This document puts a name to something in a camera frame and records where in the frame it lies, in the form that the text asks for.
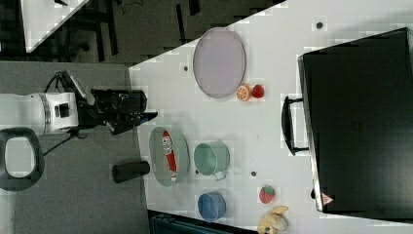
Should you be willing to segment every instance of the table surface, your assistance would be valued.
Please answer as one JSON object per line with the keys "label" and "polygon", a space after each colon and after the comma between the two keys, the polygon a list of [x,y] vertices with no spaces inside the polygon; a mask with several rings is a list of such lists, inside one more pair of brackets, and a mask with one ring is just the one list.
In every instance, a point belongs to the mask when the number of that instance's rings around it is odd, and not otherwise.
{"label": "table surface", "polygon": [[64,0],[63,7],[54,0],[20,0],[25,47],[31,53],[89,0]]}
{"label": "table surface", "polygon": [[[240,35],[246,56],[244,81],[263,84],[261,101],[241,102],[236,96],[213,99],[197,86],[192,57],[198,40],[130,68],[131,84],[148,97],[148,111],[155,120],[140,126],[143,160],[151,162],[149,136],[157,125],[178,129],[187,139],[188,176],[167,192],[151,172],[144,177],[149,210],[202,219],[198,198],[218,190],[227,201],[227,213],[217,222],[255,230],[260,217],[274,206],[289,206],[284,233],[410,233],[413,226],[380,220],[322,214],[310,193],[313,188],[308,152],[292,156],[282,137],[281,112],[285,96],[301,97],[297,58],[304,53],[413,25],[413,2],[399,0],[343,1],[288,0],[227,28]],[[317,29],[317,22],[324,27]],[[297,146],[306,146],[301,103],[293,105]],[[195,147],[205,141],[223,140],[231,162],[225,179],[196,175]],[[259,189],[269,184],[276,199],[259,202]]]}

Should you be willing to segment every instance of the red strawberry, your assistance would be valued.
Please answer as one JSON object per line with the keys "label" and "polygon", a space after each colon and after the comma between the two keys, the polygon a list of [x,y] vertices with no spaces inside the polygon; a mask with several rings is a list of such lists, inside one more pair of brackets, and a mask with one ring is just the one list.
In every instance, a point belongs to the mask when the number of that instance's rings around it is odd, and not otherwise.
{"label": "red strawberry", "polygon": [[262,98],[264,97],[264,87],[262,87],[262,85],[256,85],[254,86],[254,88],[252,89],[252,96],[254,98]]}
{"label": "red strawberry", "polygon": [[274,188],[268,185],[261,188],[261,191],[259,192],[259,200],[261,200],[264,204],[268,204],[273,201],[275,196],[276,192],[274,191]]}

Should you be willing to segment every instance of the warning label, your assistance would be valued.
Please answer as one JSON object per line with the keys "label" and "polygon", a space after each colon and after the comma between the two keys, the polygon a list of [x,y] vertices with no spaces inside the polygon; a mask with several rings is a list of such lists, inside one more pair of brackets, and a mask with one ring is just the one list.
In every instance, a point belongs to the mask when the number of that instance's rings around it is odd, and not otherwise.
{"label": "warning label", "polygon": [[322,197],[322,203],[326,206],[332,202],[334,202],[334,199],[328,197],[327,195],[321,193],[321,197]]}

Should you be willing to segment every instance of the white plate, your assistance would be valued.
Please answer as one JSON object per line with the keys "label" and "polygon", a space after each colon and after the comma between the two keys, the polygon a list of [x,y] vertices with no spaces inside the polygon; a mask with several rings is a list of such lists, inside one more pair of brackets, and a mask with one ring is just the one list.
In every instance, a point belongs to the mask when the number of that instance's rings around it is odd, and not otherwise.
{"label": "white plate", "polygon": [[239,36],[223,27],[207,31],[195,49],[193,67],[198,85],[208,96],[225,98],[233,94],[245,71],[245,52]]}

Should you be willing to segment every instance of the blue bowl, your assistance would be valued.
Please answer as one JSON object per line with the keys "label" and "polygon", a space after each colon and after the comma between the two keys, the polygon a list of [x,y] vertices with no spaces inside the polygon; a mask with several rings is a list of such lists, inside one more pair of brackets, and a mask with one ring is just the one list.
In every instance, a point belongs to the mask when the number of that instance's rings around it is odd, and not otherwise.
{"label": "blue bowl", "polygon": [[227,211],[224,197],[218,192],[208,192],[198,199],[198,210],[207,222],[215,222]]}

